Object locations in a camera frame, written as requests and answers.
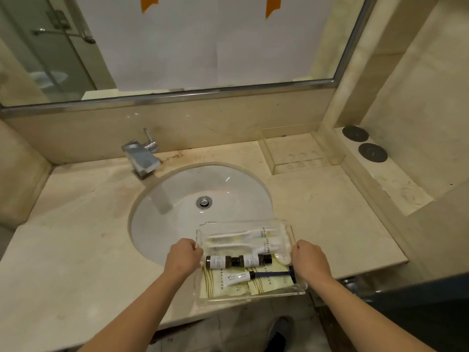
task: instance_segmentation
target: person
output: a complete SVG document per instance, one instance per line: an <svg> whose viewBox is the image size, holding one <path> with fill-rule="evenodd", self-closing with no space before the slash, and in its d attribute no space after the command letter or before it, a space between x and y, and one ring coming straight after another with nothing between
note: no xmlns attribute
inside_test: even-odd
<svg viewBox="0 0 469 352"><path fill-rule="evenodd" d="M163 273L80 352L144 352L174 295L185 279L200 268L202 254L191 239L183 238L173 244ZM299 240L291 254L295 272L329 306L358 352L434 351L337 282L319 246ZM289 319L279 318L269 334L265 352L286 351L292 330Z"/></svg>

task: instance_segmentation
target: sink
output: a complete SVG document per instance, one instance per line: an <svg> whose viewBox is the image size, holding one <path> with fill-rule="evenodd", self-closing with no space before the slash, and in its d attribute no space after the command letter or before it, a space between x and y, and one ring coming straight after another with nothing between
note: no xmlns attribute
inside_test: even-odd
<svg viewBox="0 0 469 352"><path fill-rule="evenodd" d="M272 201L259 179L225 165L203 165L168 176L135 204L130 235L138 251L164 266L180 238L196 239L207 221L273 218Z"/></svg>

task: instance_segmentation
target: marble countertop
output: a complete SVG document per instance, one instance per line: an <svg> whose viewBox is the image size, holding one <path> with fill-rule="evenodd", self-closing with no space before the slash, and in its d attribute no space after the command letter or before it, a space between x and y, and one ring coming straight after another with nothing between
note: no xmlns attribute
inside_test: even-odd
<svg viewBox="0 0 469 352"><path fill-rule="evenodd" d="M144 291L163 267L145 259L130 240L133 202L158 177L198 163L228 163L257 176L272 196L274 214L290 221L296 239L322 247L335 278L407 260L340 165L273 176L257 142L158 157L163 165L142 182L125 158L53 171L0 261L3 351L44 352L84 343ZM200 307L179 292L160 328L226 307Z"/></svg>

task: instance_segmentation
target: shoe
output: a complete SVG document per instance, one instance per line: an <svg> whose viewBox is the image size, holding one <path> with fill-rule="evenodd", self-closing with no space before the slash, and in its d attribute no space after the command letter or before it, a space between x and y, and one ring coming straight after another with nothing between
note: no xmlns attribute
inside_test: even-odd
<svg viewBox="0 0 469 352"><path fill-rule="evenodd" d="M291 317L279 317L270 329L267 337L266 351L286 352L292 344L293 325Z"/></svg>

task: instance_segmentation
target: faucet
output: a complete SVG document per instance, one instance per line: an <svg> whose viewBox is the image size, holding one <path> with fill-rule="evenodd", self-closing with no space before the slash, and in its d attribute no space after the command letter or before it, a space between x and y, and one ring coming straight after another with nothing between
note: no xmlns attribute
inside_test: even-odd
<svg viewBox="0 0 469 352"><path fill-rule="evenodd" d="M148 137L147 143L140 144L133 140L121 147L140 180L144 180L161 165L161 160L152 154L158 152L160 148L151 139L148 130L144 129L144 132Z"/></svg>

